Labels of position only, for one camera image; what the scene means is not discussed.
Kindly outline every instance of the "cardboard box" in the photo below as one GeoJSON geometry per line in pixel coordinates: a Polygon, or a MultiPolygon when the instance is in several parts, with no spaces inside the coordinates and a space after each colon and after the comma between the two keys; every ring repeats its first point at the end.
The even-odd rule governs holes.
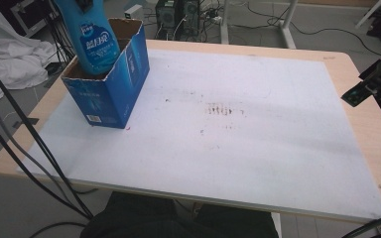
{"type": "Polygon", "coordinates": [[[61,75],[90,125],[125,128],[150,70],[141,21],[109,19],[121,54],[106,75],[88,75],[77,61],[61,75]]]}

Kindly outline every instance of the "blue bottle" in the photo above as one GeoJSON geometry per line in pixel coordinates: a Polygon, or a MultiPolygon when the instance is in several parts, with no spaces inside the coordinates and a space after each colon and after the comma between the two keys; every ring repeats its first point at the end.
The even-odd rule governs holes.
{"type": "Polygon", "coordinates": [[[55,0],[82,69],[93,75],[110,70],[120,54],[103,10],[103,0],[55,0]]]}

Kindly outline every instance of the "white board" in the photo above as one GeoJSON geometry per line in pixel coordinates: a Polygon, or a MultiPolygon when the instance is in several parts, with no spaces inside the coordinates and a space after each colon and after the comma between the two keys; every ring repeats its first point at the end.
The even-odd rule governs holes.
{"type": "MultiPolygon", "coordinates": [[[[156,50],[149,59],[125,130],[89,126],[70,95],[52,114],[40,135],[67,177],[259,209],[381,216],[322,62],[156,50]]],[[[30,153],[44,161],[37,145],[30,153]]]]}

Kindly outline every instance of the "bottle label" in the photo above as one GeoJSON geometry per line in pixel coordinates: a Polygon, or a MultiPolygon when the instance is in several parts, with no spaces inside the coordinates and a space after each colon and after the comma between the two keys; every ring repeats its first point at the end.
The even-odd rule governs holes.
{"type": "Polygon", "coordinates": [[[112,48],[116,42],[105,28],[84,23],[80,26],[80,30],[82,36],[79,40],[92,65],[99,66],[113,62],[112,48]]]}

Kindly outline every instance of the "gray floor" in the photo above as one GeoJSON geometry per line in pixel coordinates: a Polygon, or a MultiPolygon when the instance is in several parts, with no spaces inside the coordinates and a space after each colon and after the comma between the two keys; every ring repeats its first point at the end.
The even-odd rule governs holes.
{"type": "MultiPolygon", "coordinates": [[[[232,2],[236,5],[240,3],[238,1],[232,2]]],[[[126,1],[106,0],[105,9],[107,17],[122,17],[125,3],[126,1]]],[[[274,9],[274,14],[279,16],[288,5],[275,4],[273,8],[271,3],[251,3],[250,6],[253,10],[265,14],[273,14],[274,9]]],[[[370,49],[381,54],[381,42],[365,36],[368,23],[361,27],[361,29],[357,30],[354,28],[356,22],[365,12],[366,9],[363,8],[299,5],[293,18],[293,23],[305,32],[314,32],[324,28],[338,28],[350,31],[359,36],[370,49]]],[[[265,25],[268,20],[266,17],[249,13],[245,7],[238,6],[230,7],[229,16],[230,25],[254,27],[265,25]]],[[[150,18],[146,19],[147,23],[148,20],[155,21],[154,18],[150,18]]],[[[149,25],[145,30],[147,38],[152,39],[157,32],[157,27],[156,25],[149,25]]],[[[307,36],[296,31],[294,27],[291,27],[291,31],[298,49],[347,53],[351,56],[359,71],[364,70],[379,59],[379,56],[365,50],[355,37],[346,33],[326,31],[307,36]]],[[[219,43],[219,30],[217,26],[210,28],[207,31],[207,35],[209,43],[219,43]]],[[[46,30],[39,32],[35,37],[49,40],[49,34],[46,30]]],[[[229,39],[230,44],[233,45],[284,47],[279,31],[272,27],[247,30],[229,26],[229,39]]],[[[12,93],[28,114],[46,91],[46,83],[43,83],[34,88],[14,90],[12,93]]],[[[12,113],[13,110],[10,108],[6,100],[0,101],[0,111],[2,116],[5,117],[5,123],[14,132],[15,129],[12,126],[19,119],[12,113]]],[[[100,190],[89,195],[83,195],[82,198],[89,208],[96,213],[103,209],[109,194],[110,191],[108,190],[100,190]]],[[[184,203],[187,205],[191,204],[189,201],[184,201],[184,203]]],[[[358,224],[289,214],[282,214],[281,219],[283,237],[285,238],[340,237],[358,227],[358,224]]],[[[0,237],[29,237],[44,226],[61,221],[85,222],[83,218],[44,194],[29,180],[0,176],[0,237]]],[[[40,237],[78,237],[79,232],[80,228],[66,226],[52,229],[40,237]]],[[[374,232],[367,233],[362,237],[370,237],[372,234],[374,232]]]]}

